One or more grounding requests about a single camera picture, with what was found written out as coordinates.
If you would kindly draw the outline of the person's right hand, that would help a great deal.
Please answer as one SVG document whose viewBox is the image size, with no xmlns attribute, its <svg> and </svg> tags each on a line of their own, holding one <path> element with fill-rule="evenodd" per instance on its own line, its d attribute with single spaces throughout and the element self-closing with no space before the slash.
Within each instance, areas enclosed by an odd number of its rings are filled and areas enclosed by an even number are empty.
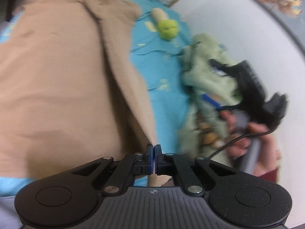
<svg viewBox="0 0 305 229">
<path fill-rule="evenodd" d="M 226 121 L 229 136 L 226 141 L 229 142 L 239 135 L 236 133 L 236 116 L 230 111 L 221 111 L 220 116 Z M 263 135 L 260 137 L 261 150 L 252 172 L 254 176 L 263 176 L 274 172 L 278 169 L 281 153 L 277 146 L 277 140 L 273 134 Z M 241 157 L 247 153 L 248 147 L 251 144 L 249 138 L 240 139 L 232 146 L 226 149 L 228 157 Z"/>
</svg>

